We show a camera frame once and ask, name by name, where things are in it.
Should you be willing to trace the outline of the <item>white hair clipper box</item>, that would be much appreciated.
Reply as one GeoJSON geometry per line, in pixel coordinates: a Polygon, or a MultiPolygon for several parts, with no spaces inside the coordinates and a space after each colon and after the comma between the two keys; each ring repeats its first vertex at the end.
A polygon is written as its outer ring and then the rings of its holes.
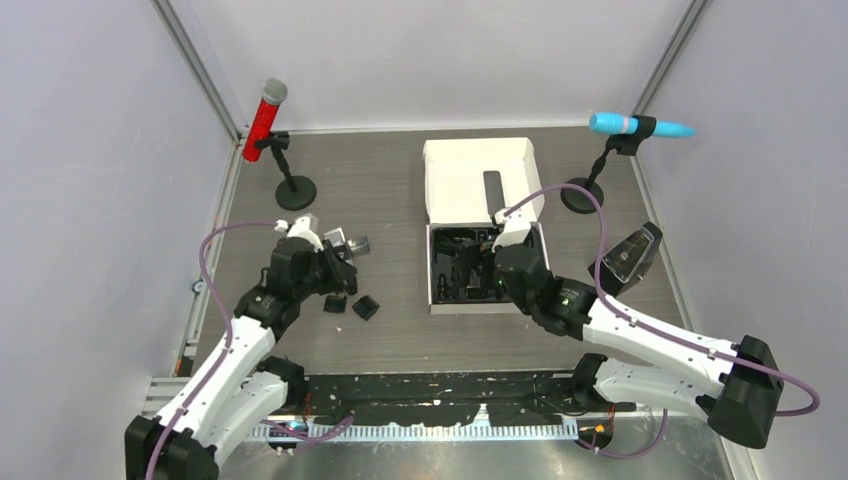
{"type": "Polygon", "coordinates": [[[516,314],[495,279],[491,217],[521,208],[534,220],[523,245],[549,264],[538,221],[545,199],[534,147],[527,138],[428,140],[425,167],[429,311],[437,314],[516,314]]]}

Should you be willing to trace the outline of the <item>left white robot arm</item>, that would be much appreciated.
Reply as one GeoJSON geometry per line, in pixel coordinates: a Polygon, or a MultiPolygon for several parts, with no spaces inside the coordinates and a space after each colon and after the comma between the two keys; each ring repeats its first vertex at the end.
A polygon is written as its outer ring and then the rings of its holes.
{"type": "Polygon", "coordinates": [[[273,411],[298,412],[307,398],[301,366],[271,355],[312,296],[354,294],[357,270],[328,240],[283,238],[259,282],[238,301],[228,329],[187,384],[153,417],[124,433],[129,479],[216,479],[273,411]]]}

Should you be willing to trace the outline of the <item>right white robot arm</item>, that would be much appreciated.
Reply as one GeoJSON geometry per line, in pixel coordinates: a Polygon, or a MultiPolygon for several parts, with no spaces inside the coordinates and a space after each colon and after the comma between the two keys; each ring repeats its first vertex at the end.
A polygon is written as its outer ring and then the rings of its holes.
{"type": "Polygon", "coordinates": [[[634,366],[601,354],[582,359],[570,385],[580,408],[641,403],[703,420],[741,446],[767,445],[784,382],[765,341],[751,335],[739,342],[711,338],[644,315],[586,283],[554,275],[523,245],[496,248],[494,277],[545,331],[643,361],[634,366]]]}

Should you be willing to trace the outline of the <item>black silver hair clipper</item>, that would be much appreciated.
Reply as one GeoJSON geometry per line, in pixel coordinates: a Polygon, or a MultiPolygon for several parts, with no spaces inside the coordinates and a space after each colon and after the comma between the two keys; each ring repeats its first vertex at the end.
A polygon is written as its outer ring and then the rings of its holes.
{"type": "Polygon", "coordinates": [[[335,254],[344,261],[352,263],[354,259],[370,253],[366,236],[348,239],[342,228],[336,228],[325,232],[323,237],[330,242],[335,254]]]}

